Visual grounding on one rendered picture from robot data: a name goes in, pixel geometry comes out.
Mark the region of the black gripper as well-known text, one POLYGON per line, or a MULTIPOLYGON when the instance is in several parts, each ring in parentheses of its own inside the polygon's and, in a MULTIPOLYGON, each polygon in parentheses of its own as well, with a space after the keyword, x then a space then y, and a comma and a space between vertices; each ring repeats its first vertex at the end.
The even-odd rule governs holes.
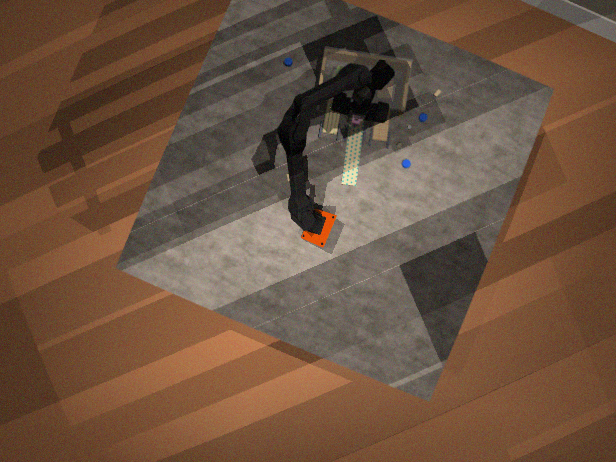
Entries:
POLYGON ((347 97, 347 93, 344 92, 334 96, 331 108, 332 111, 349 116, 350 110, 352 110, 353 113, 365 115, 365 120, 368 121, 379 123, 384 123, 386 121, 389 103, 378 101, 378 103, 360 106, 355 100, 351 102, 351 99, 352 98, 347 97))

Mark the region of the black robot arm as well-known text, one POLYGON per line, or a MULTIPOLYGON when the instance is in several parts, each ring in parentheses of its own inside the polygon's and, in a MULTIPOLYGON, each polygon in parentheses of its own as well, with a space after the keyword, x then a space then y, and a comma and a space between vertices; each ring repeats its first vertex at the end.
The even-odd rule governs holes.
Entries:
POLYGON ((304 231, 320 235, 326 220, 326 217, 313 211, 314 202, 306 194, 305 187, 302 153, 313 108, 346 90, 354 90, 352 98, 360 106, 367 106, 375 90, 382 90, 394 76, 394 69, 385 60, 380 59, 370 71, 366 66, 348 63, 334 78, 297 94, 284 114, 277 133, 287 157, 291 188, 288 210, 291 219, 304 231), (294 121, 298 115, 297 124, 294 121))

